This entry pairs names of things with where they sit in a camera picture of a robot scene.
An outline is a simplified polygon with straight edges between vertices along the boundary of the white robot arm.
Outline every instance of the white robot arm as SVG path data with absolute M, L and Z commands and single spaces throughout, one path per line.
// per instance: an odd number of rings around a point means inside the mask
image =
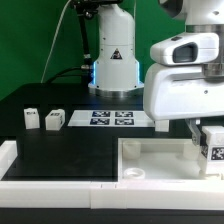
M 151 48 L 156 61 L 146 75 L 144 110 L 153 120 L 185 119 L 205 175 L 224 173 L 224 127 L 197 124 L 224 115 L 224 1 L 159 0 L 185 32 Z
M 89 92 L 106 97 L 128 97 L 143 93 L 139 63 L 135 59 L 135 21 L 117 4 L 123 0 L 72 0 L 83 37 L 84 62 L 93 68 Z M 92 63 L 83 17 L 99 17 L 99 57 Z

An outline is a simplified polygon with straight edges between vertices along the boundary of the small white block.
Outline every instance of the small white block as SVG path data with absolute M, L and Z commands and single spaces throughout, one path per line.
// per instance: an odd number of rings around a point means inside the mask
M 208 145 L 224 145 L 224 127 L 203 126 L 202 131 L 206 134 Z
M 169 132 L 169 120 L 155 121 L 155 131 Z
M 24 110 L 26 129 L 40 128 L 40 119 L 37 109 L 28 108 Z
M 65 111 L 52 110 L 45 118 L 46 130 L 59 131 L 65 123 Z
M 141 156 L 141 143 L 135 140 L 123 142 L 123 158 L 139 159 Z

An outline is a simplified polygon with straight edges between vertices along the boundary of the black table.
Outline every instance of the black table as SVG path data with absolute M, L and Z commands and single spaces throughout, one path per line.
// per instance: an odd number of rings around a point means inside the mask
M 40 129 L 26 130 L 23 110 L 37 108 Z M 64 109 L 66 122 L 46 131 L 45 117 Z M 169 133 L 153 128 L 67 127 L 74 110 L 142 110 L 142 96 L 110 99 L 77 84 L 28 84 L 0 102 L 0 143 L 16 140 L 18 157 L 2 181 L 117 181 L 118 138 L 190 138 L 184 121 Z M 224 212 L 1 208 L 0 223 L 223 223 Z

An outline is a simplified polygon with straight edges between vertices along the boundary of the white plastic casing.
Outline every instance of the white plastic casing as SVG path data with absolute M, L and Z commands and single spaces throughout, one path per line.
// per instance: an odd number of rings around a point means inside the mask
M 15 141 L 5 141 L 0 146 L 0 180 L 17 157 L 17 146 Z
M 118 143 L 118 182 L 0 181 L 0 207 L 223 210 L 224 182 L 200 178 L 191 139 L 131 139 L 141 155 L 125 160 L 127 140 Z M 124 178 L 133 163 L 129 174 L 142 169 L 145 179 Z
M 45 118 L 46 130 L 59 131 L 65 123 L 65 111 L 52 110 Z
M 100 55 L 94 65 L 90 88 L 102 91 L 131 91 L 139 87 L 139 63 L 135 59 L 135 22 L 118 7 L 99 8 Z M 119 52 L 120 59 L 113 55 Z
M 219 54 L 219 36 L 215 33 L 182 33 L 175 37 L 159 42 L 151 47 L 151 58 L 163 65 L 200 64 L 212 61 Z M 195 44 L 198 48 L 197 58 L 193 62 L 175 63 L 174 50 L 186 44 Z
M 152 65 L 146 75 L 144 111 L 152 120 L 224 115 L 224 83 L 205 79 L 200 65 Z
M 185 0 L 186 25 L 223 24 L 223 0 Z
M 206 175 L 224 174 L 224 127 L 204 126 L 207 146 L 202 148 L 199 165 Z
M 24 110 L 26 129 L 40 128 L 40 119 L 37 109 L 28 108 Z

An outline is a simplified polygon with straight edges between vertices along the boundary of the green wall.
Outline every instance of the green wall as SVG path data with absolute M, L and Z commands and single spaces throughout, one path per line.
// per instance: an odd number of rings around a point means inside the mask
M 2 0 L 0 6 L 0 99 L 26 83 L 40 82 L 56 25 L 67 0 Z M 121 7 L 134 12 L 135 0 Z M 136 0 L 136 58 L 141 77 L 153 63 L 152 44 L 183 32 L 184 23 L 170 19 L 157 0 Z M 97 18 L 87 21 L 90 50 L 98 55 Z M 56 72 L 82 64 L 81 35 L 75 11 L 65 14 L 46 79 Z M 66 79 L 79 82 L 78 78 Z

